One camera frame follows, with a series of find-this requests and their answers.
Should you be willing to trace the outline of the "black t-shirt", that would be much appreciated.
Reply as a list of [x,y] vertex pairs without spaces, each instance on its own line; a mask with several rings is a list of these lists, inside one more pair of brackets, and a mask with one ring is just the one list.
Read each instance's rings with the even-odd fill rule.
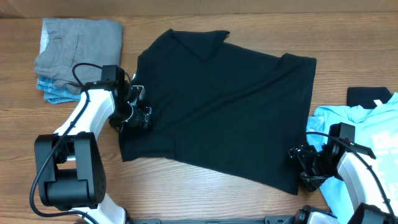
[[124,161],[164,157],[297,194],[289,150],[305,141],[315,58],[226,42],[228,31],[168,30],[137,59],[148,131],[125,127]]

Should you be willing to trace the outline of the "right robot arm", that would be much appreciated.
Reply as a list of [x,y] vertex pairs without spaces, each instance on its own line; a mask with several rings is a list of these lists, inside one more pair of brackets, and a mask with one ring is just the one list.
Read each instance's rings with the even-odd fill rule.
[[311,132],[328,138],[317,151],[307,143],[289,150],[289,157],[299,169],[299,184],[309,192],[335,177],[348,189],[354,213],[350,223],[397,223],[397,213],[388,199],[373,165],[372,149],[354,142],[355,127],[333,124],[328,134]]

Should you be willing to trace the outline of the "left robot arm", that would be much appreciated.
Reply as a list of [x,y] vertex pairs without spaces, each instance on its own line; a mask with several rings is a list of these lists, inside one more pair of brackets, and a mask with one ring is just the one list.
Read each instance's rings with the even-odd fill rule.
[[149,130],[152,109],[145,88],[117,65],[100,67],[101,78],[82,83],[81,99],[66,122],[34,143],[37,175],[29,203],[40,217],[78,215],[86,223],[131,223],[129,212],[106,193],[97,138],[109,123],[117,132]]

